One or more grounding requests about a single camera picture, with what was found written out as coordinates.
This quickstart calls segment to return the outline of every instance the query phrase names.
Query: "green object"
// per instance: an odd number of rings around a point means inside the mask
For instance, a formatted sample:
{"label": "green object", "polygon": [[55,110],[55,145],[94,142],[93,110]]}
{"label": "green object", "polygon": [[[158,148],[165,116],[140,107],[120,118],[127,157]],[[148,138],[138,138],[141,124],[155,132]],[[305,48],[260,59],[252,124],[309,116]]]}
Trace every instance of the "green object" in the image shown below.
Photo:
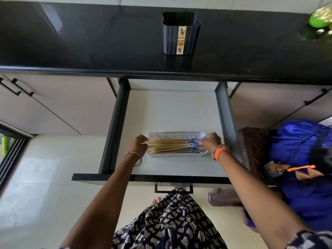
{"label": "green object", "polygon": [[313,15],[311,15],[310,19],[309,19],[309,24],[312,26],[312,27],[315,27],[315,28],[325,28],[326,26],[328,26],[331,22],[325,22],[323,20],[320,20],[316,17],[314,17]]}
{"label": "green object", "polygon": [[2,137],[2,155],[5,156],[8,152],[8,136]]}

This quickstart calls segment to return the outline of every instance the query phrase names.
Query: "label sticker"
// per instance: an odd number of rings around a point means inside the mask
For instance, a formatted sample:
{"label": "label sticker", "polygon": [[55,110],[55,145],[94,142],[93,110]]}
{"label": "label sticker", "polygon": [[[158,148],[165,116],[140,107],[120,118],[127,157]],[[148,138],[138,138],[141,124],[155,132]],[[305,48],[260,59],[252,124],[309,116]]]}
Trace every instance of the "label sticker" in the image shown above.
{"label": "label sticker", "polygon": [[176,48],[177,55],[183,54],[183,48],[185,46],[186,30],[187,30],[187,26],[179,26],[178,45]]}

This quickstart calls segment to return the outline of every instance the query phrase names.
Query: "bundle of chopsticks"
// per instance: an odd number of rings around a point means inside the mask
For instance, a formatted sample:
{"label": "bundle of chopsticks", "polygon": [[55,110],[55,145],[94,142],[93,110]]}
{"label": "bundle of chopsticks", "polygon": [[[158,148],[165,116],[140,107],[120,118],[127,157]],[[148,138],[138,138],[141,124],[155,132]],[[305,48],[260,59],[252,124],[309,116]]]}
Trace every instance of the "bundle of chopsticks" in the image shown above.
{"label": "bundle of chopsticks", "polygon": [[151,139],[147,142],[147,153],[200,153],[200,139]]}

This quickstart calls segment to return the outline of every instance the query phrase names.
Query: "sleeve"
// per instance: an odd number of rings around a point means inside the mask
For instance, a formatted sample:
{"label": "sleeve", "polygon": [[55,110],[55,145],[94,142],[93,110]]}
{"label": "sleeve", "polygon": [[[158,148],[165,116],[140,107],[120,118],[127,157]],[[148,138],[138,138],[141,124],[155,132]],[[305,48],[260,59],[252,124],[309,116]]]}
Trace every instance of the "sleeve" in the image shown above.
{"label": "sleeve", "polygon": [[302,230],[288,242],[286,249],[332,249],[332,232]]}

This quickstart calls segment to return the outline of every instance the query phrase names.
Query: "person's left hand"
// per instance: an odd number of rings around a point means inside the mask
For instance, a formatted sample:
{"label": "person's left hand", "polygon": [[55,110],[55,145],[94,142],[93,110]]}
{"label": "person's left hand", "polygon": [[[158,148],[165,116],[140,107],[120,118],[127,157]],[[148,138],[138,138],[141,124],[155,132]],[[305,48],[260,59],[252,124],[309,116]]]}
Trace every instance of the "person's left hand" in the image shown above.
{"label": "person's left hand", "polygon": [[141,157],[143,157],[143,155],[147,151],[147,144],[143,143],[148,140],[149,139],[142,134],[140,136],[135,137],[133,140],[130,141],[130,146],[128,151],[134,151],[138,153]]}

